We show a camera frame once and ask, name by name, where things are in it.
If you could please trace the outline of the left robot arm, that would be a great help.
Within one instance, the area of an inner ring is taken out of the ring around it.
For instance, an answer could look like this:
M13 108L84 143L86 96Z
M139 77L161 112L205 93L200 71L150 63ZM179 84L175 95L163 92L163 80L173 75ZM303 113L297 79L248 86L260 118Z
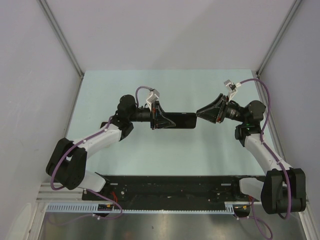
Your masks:
M134 122L150 122L152 129L175 127L171 114L166 114L156 100L150 108L138 107L132 95L120 98L117 110L95 133L79 140L60 139L50 157L46 173L54 191L81 188L93 192L100 200L110 196L107 180L86 169L87 160L103 148L125 139L134 129Z

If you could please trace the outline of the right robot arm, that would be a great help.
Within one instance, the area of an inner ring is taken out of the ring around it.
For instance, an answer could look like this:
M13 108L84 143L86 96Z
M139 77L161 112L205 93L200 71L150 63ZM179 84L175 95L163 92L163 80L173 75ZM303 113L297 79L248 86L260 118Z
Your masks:
M223 94L210 104L196 111L197 117L211 123L224 119L240 122L235 128L235 139L246 148L258 162L265 179L242 178L230 188L231 196L242 201L250 195L261 202L267 214L288 214L306 209L306 175L300 168L293 168L276 154L263 137L261 121L266 106L253 100L245 107Z

